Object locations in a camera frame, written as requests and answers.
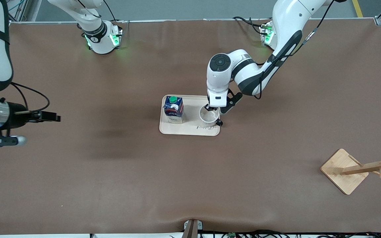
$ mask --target green cap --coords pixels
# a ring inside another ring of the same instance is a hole
[[[177,97],[171,96],[169,99],[170,103],[175,103],[177,101]]]

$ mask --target blue cable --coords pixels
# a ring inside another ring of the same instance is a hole
[[[16,6],[20,5],[21,3],[23,3],[24,0],[21,0],[19,3],[17,3],[15,6],[13,6],[12,8],[10,8],[8,11],[11,11],[12,9],[15,9]]]

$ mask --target cup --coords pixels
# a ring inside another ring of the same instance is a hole
[[[220,111],[217,108],[207,110],[207,105],[202,106],[199,110],[199,118],[207,126],[222,126],[223,122],[220,120]]]

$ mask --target white tray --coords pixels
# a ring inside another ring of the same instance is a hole
[[[183,123],[169,123],[164,113],[164,102],[167,96],[183,98]],[[207,96],[165,95],[161,102],[160,132],[168,135],[189,135],[215,137],[220,133],[220,127],[207,126],[199,118],[199,110],[208,103]]]

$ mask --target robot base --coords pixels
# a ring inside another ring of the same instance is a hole
[[[121,36],[123,34],[123,29],[110,21],[103,21],[107,25],[107,33],[101,38],[98,43],[92,42],[86,36],[88,41],[89,49],[93,50],[98,54],[108,54],[114,49],[120,48]]]

